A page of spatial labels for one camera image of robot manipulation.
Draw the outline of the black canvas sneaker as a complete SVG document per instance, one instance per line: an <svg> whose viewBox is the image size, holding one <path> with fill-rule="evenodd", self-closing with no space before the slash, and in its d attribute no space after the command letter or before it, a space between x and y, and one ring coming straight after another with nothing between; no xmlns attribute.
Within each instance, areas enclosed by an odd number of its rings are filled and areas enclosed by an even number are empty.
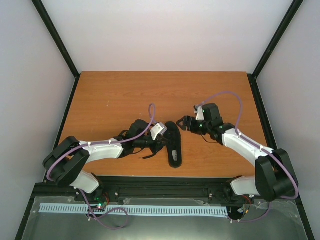
<svg viewBox="0 0 320 240"><path fill-rule="evenodd" d="M182 165L181 134L174 122L168 121L165 126L167 130L163 136L167 139L168 163L172 168L179 168Z"/></svg>

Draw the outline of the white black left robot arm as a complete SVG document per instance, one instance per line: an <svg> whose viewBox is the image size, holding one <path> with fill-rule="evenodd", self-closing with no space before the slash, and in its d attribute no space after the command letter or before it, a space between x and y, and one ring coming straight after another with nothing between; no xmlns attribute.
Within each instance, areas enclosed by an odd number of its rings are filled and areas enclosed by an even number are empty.
<svg viewBox="0 0 320 240"><path fill-rule="evenodd" d="M150 149L154 157L167 144L164 137L167 130L161 122L150 124L138 119L128 130L109 140L86 142L67 137L42 163L47 179L58 187L80 189L92 201L99 201L104 188L94 174L83 170L84 166L104 159L121 159L133 155L135 149Z"/></svg>

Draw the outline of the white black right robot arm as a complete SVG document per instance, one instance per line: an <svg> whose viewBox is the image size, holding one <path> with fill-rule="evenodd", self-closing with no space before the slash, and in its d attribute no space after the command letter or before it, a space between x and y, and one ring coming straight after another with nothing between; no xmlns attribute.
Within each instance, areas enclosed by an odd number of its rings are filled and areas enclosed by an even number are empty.
<svg viewBox="0 0 320 240"><path fill-rule="evenodd" d="M184 116L177 121L183 131L210 138L242 156L255 168L251 177L239 176L226 188L229 197L258 196L267 202L278 198L296 199L298 181L289 154L282 148L272 149L247 137L233 124L225 123L214 103L196 106L195 116Z"/></svg>

